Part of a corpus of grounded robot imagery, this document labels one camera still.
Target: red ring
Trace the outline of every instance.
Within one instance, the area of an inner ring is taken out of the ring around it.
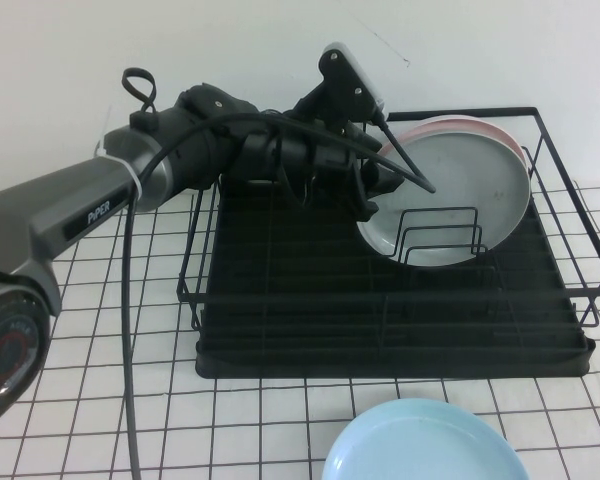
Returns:
[[[20,368],[20,365],[22,365],[22,362],[24,361],[24,359],[27,356],[27,337],[25,337],[22,332],[12,331],[12,332],[7,333],[4,337],[2,337],[0,339],[0,349],[4,346],[5,343],[7,343],[13,339],[19,341],[20,346],[22,347],[21,353],[20,353],[20,358],[18,359],[18,361],[16,362],[16,364],[14,365],[14,367],[11,370],[9,370],[7,373],[3,373],[2,375],[0,375],[0,382],[4,382],[11,375],[13,375],[13,372],[15,372],[18,368]]]

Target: white wall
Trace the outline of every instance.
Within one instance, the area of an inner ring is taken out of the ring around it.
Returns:
[[[333,40],[390,110],[535,105],[600,178],[600,0],[0,0],[0,189],[89,158],[108,106],[111,127],[137,106],[127,66],[160,105],[205,81],[284,109]]]

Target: black cable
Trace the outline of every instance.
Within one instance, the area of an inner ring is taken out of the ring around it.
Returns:
[[[124,374],[124,404],[127,413],[127,439],[129,442],[129,465],[131,478],[141,480],[140,459],[138,456],[138,435],[136,432],[136,408],[133,395],[133,352],[131,351],[131,243],[133,240],[133,221],[138,204],[138,190],[133,185],[131,200],[127,205],[127,218],[124,226],[122,242],[122,292],[121,299],[121,333],[122,359]]]
[[[391,142],[391,145],[394,146],[394,148],[396,149],[398,154],[402,157],[402,159],[406,162],[406,164],[409,165],[409,168],[411,170],[413,170],[413,173],[415,173],[416,176],[426,180],[427,183],[429,183],[429,180],[427,180],[427,177],[425,177],[424,174],[420,171],[420,169],[416,166],[416,164],[413,163],[413,160],[411,160],[411,157],[409,157],[407,152],[405,152],[404,148],[402,148],[402,145],[400,145],[400,142],[398,141],[398,139],[393,135],[393,132],[389,128],[389,124],[387,123],[387,121],[384,119],[383,116],[379,116],[379,118],[376,120],[376,125],[378,125],[380,130],[382,130],[382,133],[384,133],[386,135],[386,137]]]
[[[343,147],[346,147],[360,156],[368,158],[370,161],[378,163],[387,169],[399,173],[407,180],[415,183],[416,185],[424,188],[428,192],[434,193],[435,187],[429,183],[429,181],[422,175],[420,170],[415,165],[409,165],[415,172],[409,172],[399,165],[395,165],[386,158],[378,155],[376,152],[362,147],[355,142],[342,138],[333,133],[325,130],[319,130],[315,127],[306,125],[304,123],[290,120],[282,116],[265,113],[238,113],[232,115],[224,115],[220,117],[211,118],[204,120],[191,128],[188,128],[176,137],[171,143],[165,145],[160,151],[151,159],[144,170],[138,176],[140,183],[144,185],[149,179],[153,171],[160,165],[160,163],[176,148],[178,148],[183,142],[188,140],[193,135],[208,130],[213,127],[224,125],[231,122],[239,121],[262,121],[269,125],[274,125],[289,130],[294,130],[298,133],[302,133],[314,139],[327,141],[330,143],[336,143]],[[131,466],[131,478],[133,480],[141,480],[140,474],[140,463],[138,457],[138,438],[136,431],[136,420],[135,420],[135,404],[133,395],[133,352],[131,351],[131,302],[130,302],[130,285],[131,285],[131,245],[132,245],[132,234],[133,234],[133,220],[136,213],[136,206],[138,201],[138,192],[135,186],[131,190],[131,200],[127,206],[127,218],[124,229],[123,249],[122,249],[122,358],[123,358],[123,370],[124,370],[124,403],[126,408],[127,417],[127,437],[129,442],[129,462]]]
[[[169,153],[178,148],[178,146],[181,143],[183,143],[192,135],[195,135],[196,133],[202,130],[217,127],[226,123],[239,121],[262,121],[269,125],[294,130],[298,133],[302,133],[315,139],[323,140],[329,143],[337,143],[343,147],[348,148],[349,150],[356,152],[360,156],[367,157],[372,162],[382,165],[383,167],[391,170],[392,172],[402,175],[404,178],[406,178],[412,183],[415,183],[419,187],[424,188],[429,193],[435,193],[436,191],[435,187],[431,185],[431,183],[424,177],[424,175],[422,175],[420,170],[418,170],[418,168],[415,167],[415,165],[414,172],[417,171],[416,174],[406,170],[400,165],[396,165],[395,163],[384,158],[382,155],[378,155],[376,152],[369,150],[368,148],[358,145],[355,142],[342,138],[331,132],[327,132],[326,130],[320,130],[310,125],[306,125],[296,120],[290,120],[282,116],[264,113],[236,113],[232,115],[224,115],[221,117],[215,117],[208,120],[204,120],[196,125],[193,125],[191,128],[182,132],[170,144],[164,146],[160,150],[160,152],[158,152],[158,154],[155,157],[153,157],[153,159],[151,159],[151,161],[147,165],[147,168],[139,176],[140,182],[144,184],[147,178],[149,178],[149,175],[151,175],[151,172],[153,172],[153,170],[160,164],[160,162],[164,160],[167,157],[167,155],[169,155]]]

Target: white zip tie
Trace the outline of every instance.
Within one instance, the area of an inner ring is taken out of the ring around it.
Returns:
[[[96,155],[98,157],[106,158],[108,160],[113,160],[114,162],[121,163],[131,175],[131,179],[133,183],[136,184],[136,191],[138,192],[138,200],[142,197],[142,183],[140,182],[140,178],[138,178],[138,174],[133,169],[133,167],[126,160],[118,157],[114,157],[113,155],[109,155],[107,150],[104,148],[104,136],[107,133],[107,124],[109,123],[109,116],[111,115],[111,105],[107,109],[107,116],[104,120],[104,125],[102,127],[102,134],[100,135],[100,142],[98,143],[98,148],[96,148]]]

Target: drip tray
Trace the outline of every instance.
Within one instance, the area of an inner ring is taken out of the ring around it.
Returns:
[[[205,298],[206,378],[580,376],[595,348],[533,199],[495,249],[421,269],[326,199],[301,211],[275,185],[225,183]]]

